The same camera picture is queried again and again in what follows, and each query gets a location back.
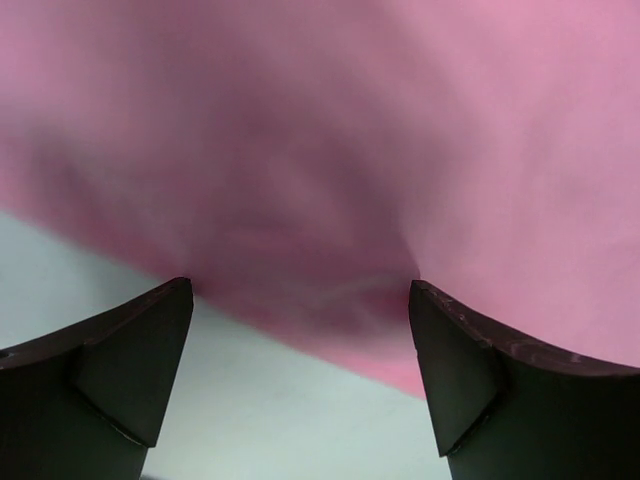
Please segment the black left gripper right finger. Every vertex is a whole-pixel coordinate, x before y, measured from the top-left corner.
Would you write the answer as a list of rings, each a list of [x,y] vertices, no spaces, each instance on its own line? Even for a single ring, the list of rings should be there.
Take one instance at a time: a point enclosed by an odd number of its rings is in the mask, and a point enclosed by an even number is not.
[[[635,479],[639,371],[574,353],[413,281],[409,320],[455,479]]]

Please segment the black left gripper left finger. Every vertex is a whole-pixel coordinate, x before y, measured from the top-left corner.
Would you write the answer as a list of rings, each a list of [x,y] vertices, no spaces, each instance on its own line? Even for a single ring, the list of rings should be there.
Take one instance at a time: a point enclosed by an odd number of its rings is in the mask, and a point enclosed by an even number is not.
[[[1,352],[1,476],[140,478],[157,445],[194,308],[172,279]]]

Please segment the pink fabric pillowcase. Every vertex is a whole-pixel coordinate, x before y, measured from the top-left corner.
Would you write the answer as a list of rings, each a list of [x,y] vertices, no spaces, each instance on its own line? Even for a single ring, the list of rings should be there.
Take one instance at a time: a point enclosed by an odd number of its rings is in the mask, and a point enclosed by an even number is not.
[[[1,206],[418,394],[414,279],[639,362],[635,1],[5,1]]]

